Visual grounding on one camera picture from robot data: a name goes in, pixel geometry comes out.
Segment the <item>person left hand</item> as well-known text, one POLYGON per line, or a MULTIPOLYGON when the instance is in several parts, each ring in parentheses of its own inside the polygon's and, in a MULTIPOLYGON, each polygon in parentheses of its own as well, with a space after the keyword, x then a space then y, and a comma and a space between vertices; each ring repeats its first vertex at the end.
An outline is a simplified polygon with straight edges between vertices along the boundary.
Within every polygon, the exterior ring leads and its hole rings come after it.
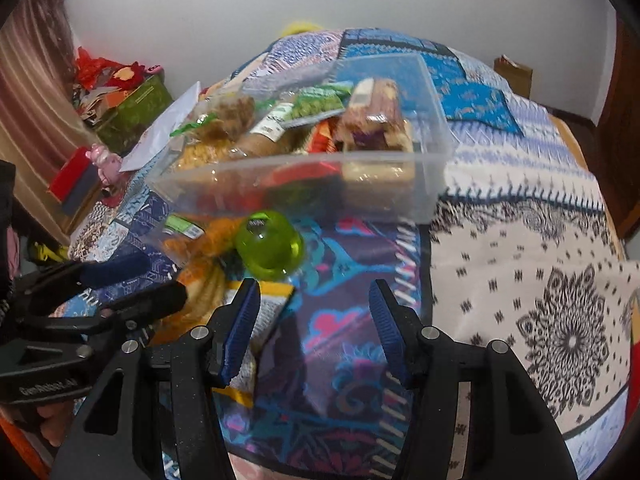
POLYGON ((37 413, 42 418, 39 426, 40 434, 54 448, 62 445, 70 430, 75 417, 75 405, 74 401, 65 401, 41 405, 37 408, 37 413))

